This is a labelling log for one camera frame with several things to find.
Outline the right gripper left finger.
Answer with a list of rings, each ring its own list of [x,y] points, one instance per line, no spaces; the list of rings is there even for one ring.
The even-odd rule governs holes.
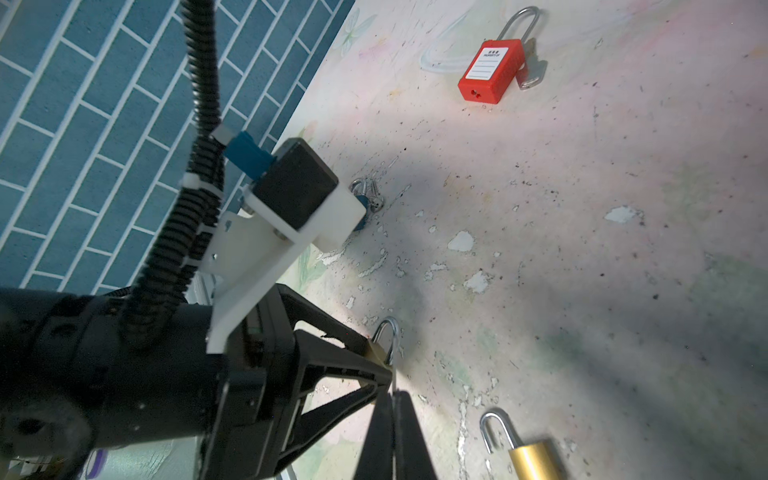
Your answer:
[[[392,480],[394,472],[394,414],[389,393],[375,402],[354,480]]]

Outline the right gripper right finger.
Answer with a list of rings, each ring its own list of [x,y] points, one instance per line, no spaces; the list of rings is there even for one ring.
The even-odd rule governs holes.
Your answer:
[[[436,480],[434,466],[408,392],[394,393],[394,464],[397,480]]]

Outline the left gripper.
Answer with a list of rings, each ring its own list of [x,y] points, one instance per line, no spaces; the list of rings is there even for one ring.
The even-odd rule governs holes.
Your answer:
[[[346,349],[303,330],[294,336],[293,326],[300,321]],[[387,391],[392,372],[363,356],[367,345],[364,335],[289,286],[272,287],[227,340],[200,477],[264,479],[279,474]],[[306,397],[325,378],[351,380],[358,388],[304,413]]]

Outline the large brass padlock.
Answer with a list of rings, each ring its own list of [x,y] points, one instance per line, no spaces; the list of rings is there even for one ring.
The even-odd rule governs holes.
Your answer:
[[[367,339],[364,358],[394,372],[400,336],[398,321],[391,316],[385,317],[377,325],[373,336]]]

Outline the small brass padlock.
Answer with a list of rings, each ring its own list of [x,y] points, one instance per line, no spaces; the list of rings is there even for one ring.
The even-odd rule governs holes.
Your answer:
[[[558,466],[552,449],[544,442],[524,444],[509,415],[499,407],[486,410],[479,420],[481,438],[488,454],[498,447],[491,422],[496,421],[506,438],[507,450],[514,473],[523,480],[561,480],[565,474]]]

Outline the blue padlock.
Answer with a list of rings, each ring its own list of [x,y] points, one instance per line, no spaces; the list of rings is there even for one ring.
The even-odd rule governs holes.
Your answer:
[[[365,215],[354,228],[354,232],[365,228],[373,214],[378,213],[385,204],[384,197],[380,194],[376,181],[372,177],[361,177],[352,181],[350,192],[365,208]]]

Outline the red padlock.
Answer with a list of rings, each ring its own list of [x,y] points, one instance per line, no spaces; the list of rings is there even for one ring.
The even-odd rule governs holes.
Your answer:
[[[508,38],[513,24],[526,16],[532,20],[522,37]],[[509,18],[495,40],[482,43],[457,84],[464,100],[498,104],[513,81],[520,90],[543,81],[548,62],[539,58],[536,39],[531,36],[540,17],[538,7],[525,7]]]

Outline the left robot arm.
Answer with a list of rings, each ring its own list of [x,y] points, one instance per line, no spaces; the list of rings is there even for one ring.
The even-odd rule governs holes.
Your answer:
[[[277,285],[206,349],[212,310],[184,304],[157,343],[131,348],[123,300],[1,292],[1,451],[60,456],[74,478],[91,451],[197,436],[198,479],[278,474],[385,392],[369,340]]]

